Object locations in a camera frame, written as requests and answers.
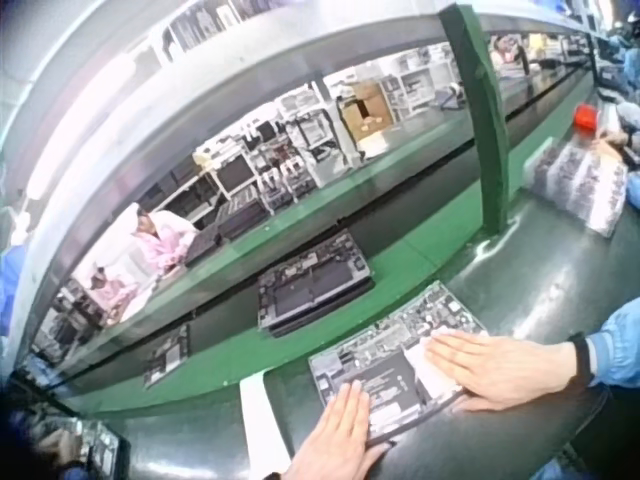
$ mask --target computer monitor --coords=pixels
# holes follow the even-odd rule
[[[271,122],[263,122],[257,127],[258,133],[262,137],[263,142],[268,142],[276,138],[276,129],[273,128]]]
[[[233,192],[241,185],[251,180],[255,175],[249,167],[244,155],[238,155],[233,160],[225,163],[217,172],[216,176],[220,186],[227,192]]]

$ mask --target finger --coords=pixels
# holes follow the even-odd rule
[[[340,391],[338,392],[338,396],[336,397],[336,401],[333,404],[329,418],[327,418],[327,423],[323,430],[324,432],[331,433],[337,430],[338,425],[340,425],[340,421],[342,420],[342,416],[344,415],[344,410],[347,406],[347,399],[349,398],[350,392],[351,385],[343,383],[340,387]]]
[[[456,411],[458,410],[464,412],[480,412],[483,410],[502,410],[502,407],[486,398],[469,397],[457,406]]]
[[[468,370],[471,370],[473,365],[478,362],[480,357],[479,355],[470,355],[463,351],[460,351],[456,348],[452,348],[446,343],[441,343],[437,341],[433,341],[429,343],[427,347],[427,352],[432,355],[437,355],[445,360],[455,363],[456,365],[460,365]]]
[[[488,335],[478,335],[476,333],[468,333],[463,332],[462,330],[452,330],[443,335],[438,336],[451,336],[460,338],[462,340],[466,340],[470,343],[475,343],[476,345],[489,345],[495,337],[489,337]]]
[[[327,402],[327,406],[325,407],[324,412],[322,412],[320,420],[318,420],[318,424],[316,425],[316,428],[313,429],[313,432],[311,432],[311,435],[319,435],[327,427],[327,422],[329,421],[329,417],[331,416],[331,412],[333,411],[335,404],[336,397],[331,398]]]
[[[463,387],[473,391],[474,379],[469,370],[457,363],[448,361],[446,358],[443,358],[438,354],[431,353],[431,351],[427,351],[427,359],[438,367],[442,373],[453,378]]]
[[[380,445],[376,445],[375,447],[370,448],[362,457],[362,462],[358,467],[358,472],[356,473],[354,480],[364,480],[367,476],[373,464],[376,463],[380,457],[382,457],[385,453],[393,448],[393,445],[389,442],[381,443]]]
[[[340,420],[340,424],[338,425],[338,432],[340,432],[345,437],[350,436],[351,431],[353,430],[353,424],[356,420],[356,415],[358,413],[360,405],[361,392],[362,383],[360,383],[359,380],[355,380],[351,384],[351,391],[349,392],[349,397],[347,398],[344,414],[342,415],[342,419]]]
[[[366,392],[360,394],[358,413],[353,424],[351,438],[356,442],[366,442],[369,433],[369,412],[371,410],[371,398]]]
[[[469,353],[472,355],[481,355],[487,352],[487,344],[479,344],[470,342],[465,338],[455,335],[438,335],[433,337],[433,342],[444,344],[459,352]]]

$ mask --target person's left hand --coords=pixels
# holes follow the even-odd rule
[[[283,480],[363,480],[391,448],[383,443],[365,451],[369,403],[360,382],[342,385],[282,475]]]
[[[427,359],[475,393],[461,410],[504,410],[558,392],[576,374],[572,343],[540,345],[454,331],[432,336]]]

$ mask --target metal shelf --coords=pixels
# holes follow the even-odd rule
[[[535,5],[471,1],[487,33],[584,32]],[[3,366],[27,352],[41,319],[90,246],[139,192],[212,135],[319,75],[446,41],[434,0],[310,0],[217,35],[154,75],[70,160],[30,243]],[[99,158],[99,162],[81,161]]]

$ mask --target electronic component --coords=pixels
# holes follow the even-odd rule
[[[262,141],[264,143],[273,140],[277,136],[276,129],[273,127],[271,122],[261,123],[256,127],[256,130],[258,130],[258,133],[262,137]]]
[[[127,441],[96,420],[70,418],[63,421],[63,427],[80,438],[79,460],[85,463],[91,478],[116,480],[124,478]]]
[[[227,194],[235,193],[255,178],[255,173],[244,155],[235,156],[222,164],[213,174],[221,189]]]
[[[276,168],[267,170],[258,178],[258,187],[264,199],[264,203],[276,212],[293,203],[293,195],[282,181],[280,171]]]
[[[221,237],[218,232],[218,224],[213,223],[198,233],[193,242],[191,242],[184,259],[185,266],[187,268],[193,267],[199,260],[215,252],[220,247],[220,244]]]
[[[109,430],[102,422],[96,425],[95,440],[90,458],[97,470],[98,478],[117,479],[122,478],[124,462],[123,442]]]
[[[189,325],[182,325],[160,347],[151,352],[144,372],[144,386],[149,388],[182,365],[189,356]]]
[[[284,162],[280,166],[280,170],[289,190],[298,199],[304,197],[318,186],[309,170],[307,170],[304,161],[299,157]]]
[[[423,337],[446,329],[485,329],[440,282],[360,333],[309,358],[326,405],[358,379],[371,395],[369,445],[401,433],[452,402],[462,391],[426,360]]]
[[[258,326],[285,335],[372,286],[364,255],[344,230],[260,276]]]
[[[216,224],[223,238],[233,240],[269,218],[258,190],[253,185],[240,190],[220,207]]]

